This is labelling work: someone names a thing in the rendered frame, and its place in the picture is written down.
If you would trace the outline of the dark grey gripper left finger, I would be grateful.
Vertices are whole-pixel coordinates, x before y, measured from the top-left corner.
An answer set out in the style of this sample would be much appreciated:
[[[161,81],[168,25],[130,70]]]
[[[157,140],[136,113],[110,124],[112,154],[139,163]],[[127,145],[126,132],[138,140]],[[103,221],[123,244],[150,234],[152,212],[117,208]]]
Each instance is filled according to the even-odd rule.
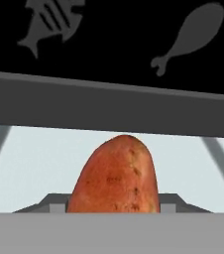
[[[39,203],[32,204],[16,213],[66,213],[70,193],[49,193]]]

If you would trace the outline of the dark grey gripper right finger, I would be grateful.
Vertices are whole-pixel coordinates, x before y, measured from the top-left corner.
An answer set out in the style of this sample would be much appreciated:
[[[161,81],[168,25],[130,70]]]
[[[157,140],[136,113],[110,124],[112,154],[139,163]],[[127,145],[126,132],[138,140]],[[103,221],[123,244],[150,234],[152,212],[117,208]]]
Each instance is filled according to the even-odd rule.
[[[209,210],[185,202],[177,193],[160,193],[161,213],[209,213]]]

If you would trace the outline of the orange sweet potato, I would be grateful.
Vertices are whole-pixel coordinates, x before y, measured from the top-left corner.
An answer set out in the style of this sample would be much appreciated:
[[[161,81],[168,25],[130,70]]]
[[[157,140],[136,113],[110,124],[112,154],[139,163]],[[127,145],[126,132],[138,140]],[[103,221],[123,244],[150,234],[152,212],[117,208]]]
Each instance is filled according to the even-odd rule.
[[[66,211],[159,213],[155,166],[146,145],[119,135],[99,146],[84,165]]]

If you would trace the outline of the black oven with food icons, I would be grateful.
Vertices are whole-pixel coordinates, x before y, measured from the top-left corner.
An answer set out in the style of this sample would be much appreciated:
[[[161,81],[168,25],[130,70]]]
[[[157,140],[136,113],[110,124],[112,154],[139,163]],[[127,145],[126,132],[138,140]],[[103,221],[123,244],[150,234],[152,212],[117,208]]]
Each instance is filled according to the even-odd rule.
[[[0,71],[224,94],[224,0],[0,0]]]

